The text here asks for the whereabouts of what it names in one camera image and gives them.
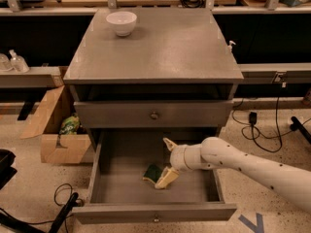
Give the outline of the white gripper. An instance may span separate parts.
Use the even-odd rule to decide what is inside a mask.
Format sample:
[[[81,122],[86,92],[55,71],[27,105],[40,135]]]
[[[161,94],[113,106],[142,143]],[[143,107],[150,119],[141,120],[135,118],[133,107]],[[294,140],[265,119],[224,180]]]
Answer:
[[[168,150],[171,151],[170,163],[172,167],[164,168],[161,176],[155,183],[155,189],[165,189],[179,177],[179,172],[200,170],[203,167],[201,145],[177,146],[176,143],[168,138],[163,138],[163,142]]]

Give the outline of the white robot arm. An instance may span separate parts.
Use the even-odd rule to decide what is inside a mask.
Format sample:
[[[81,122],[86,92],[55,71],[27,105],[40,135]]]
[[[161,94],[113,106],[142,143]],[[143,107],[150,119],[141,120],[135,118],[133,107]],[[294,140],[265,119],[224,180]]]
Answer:
[[[185,172],[229,168],[311,212],[310,171],[248,154],[218,137],[208,137],[196,145],[177,145],[168,138],[163,142],[171,152],[170,167],[162,171],[156,189],[166,188]]]

